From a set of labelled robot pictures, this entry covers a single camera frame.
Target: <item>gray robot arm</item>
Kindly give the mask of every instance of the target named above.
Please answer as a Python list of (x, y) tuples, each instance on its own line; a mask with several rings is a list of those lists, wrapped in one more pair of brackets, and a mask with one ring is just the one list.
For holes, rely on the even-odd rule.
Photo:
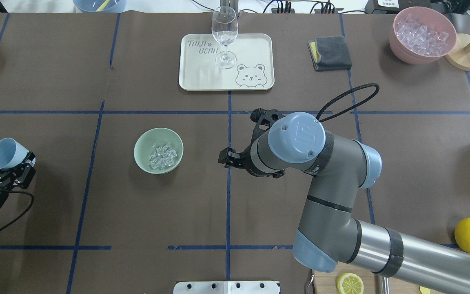
[[(266, 117), (267, 111), (259, 112)], [(313, 176), (293, 245), (299, 263), (332, 272), (344, 262), (440, 292), (470, 294), (470, 254), (351, 218), (358, 189), (380, 175), (375, 149), (324, 130), (305, 112), (275, 114), (252, 118), (257, 127), (270, 128), (258, 137), (254, 132), (242, 153), (225, 149), (219, 162), (254, 176), (278, 177), (288, 167)]]

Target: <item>green bowl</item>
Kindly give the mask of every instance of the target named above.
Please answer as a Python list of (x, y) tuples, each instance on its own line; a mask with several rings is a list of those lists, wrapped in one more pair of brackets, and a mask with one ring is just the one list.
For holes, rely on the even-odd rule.
[[(175, 165), (165, 167), (164, 169), (152, 169), (150, 167), (150, 156), (155, 152), (155, 148), (170, 144), (176, 151), (177, 157), (175, 158)], [(155, 128), (142, 134), (134, 147), (134, 159), (136, 164), (143, 171), (160, 175), (165, 174), (175, 169), (182, 159), (184, 152), (184, 145), (182, 144), (181, 137), (167, 128)]]

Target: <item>white plastic holder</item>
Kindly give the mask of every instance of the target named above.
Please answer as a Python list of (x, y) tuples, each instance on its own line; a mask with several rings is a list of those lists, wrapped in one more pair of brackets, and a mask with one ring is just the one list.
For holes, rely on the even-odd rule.
[(179, 282), (173, 294), (280, 294), (278, 281)]

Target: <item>brown table surface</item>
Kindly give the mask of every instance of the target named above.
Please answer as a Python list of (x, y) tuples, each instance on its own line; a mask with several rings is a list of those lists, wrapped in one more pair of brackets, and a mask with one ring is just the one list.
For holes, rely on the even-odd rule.
[[(454, 244), (454, 226), (470, 217), (470, 73), (443, 58), (398, 60), (388, 47), (394, 16), (242, 13), (240, 33), (273, 40), (275, 85), (184, 91), (181, 38), (209, 33), (210, 18), (0, 13), (0, 139), (37, 156), (34, 207), (0, 233), (0, 293), (162, 294), (177, 281), (226, 279), (280, 281), (283, 294), (302, 293), (308, 269), (291, 247), (310, 177), (255, 178), (224, 169), (218, 153), (248, 145), (254, 108), (316, 113), (367, 82), (380, 85), (377, 97), (324, 123), (383, 158), (353, 217)], [(453, 22), (470, 33), (470, 16)], [(307, 41), (341, 34), (352, 69), (313, 71)], [(166, 175), (133, 159), (138, 136), (155, 127), (175, 130), (185, 146)], [(10, 197), (0, 226), (27, 205)]]

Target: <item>lemon slice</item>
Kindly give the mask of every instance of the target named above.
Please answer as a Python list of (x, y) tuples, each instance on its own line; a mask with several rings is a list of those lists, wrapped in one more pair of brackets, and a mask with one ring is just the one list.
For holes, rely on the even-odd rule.
[(362, 294), (364, 292), (364, 283), (359, 276), (346, 272), (338, 277), (336, 288), (340, 294)]

